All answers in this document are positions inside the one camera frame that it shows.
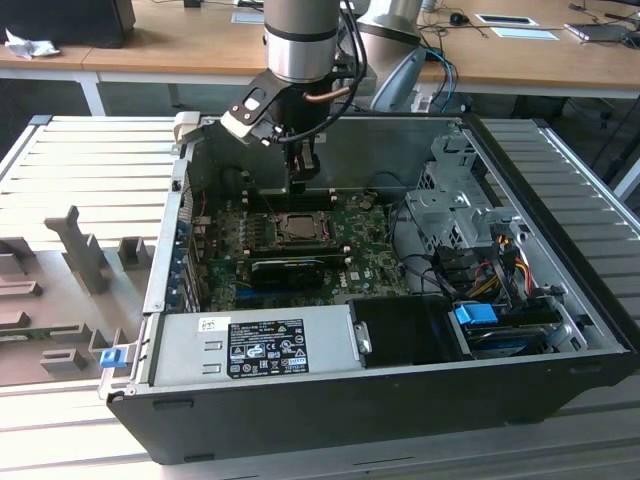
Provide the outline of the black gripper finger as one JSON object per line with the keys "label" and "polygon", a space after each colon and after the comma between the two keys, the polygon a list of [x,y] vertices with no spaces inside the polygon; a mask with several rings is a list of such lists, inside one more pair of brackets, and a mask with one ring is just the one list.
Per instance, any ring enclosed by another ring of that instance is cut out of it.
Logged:
{"label": "black gripper finger", "polygon": [[285,145],[287,192],[303,193],[306,183],[320,172],[319,158],[313,142],[291,142]]}

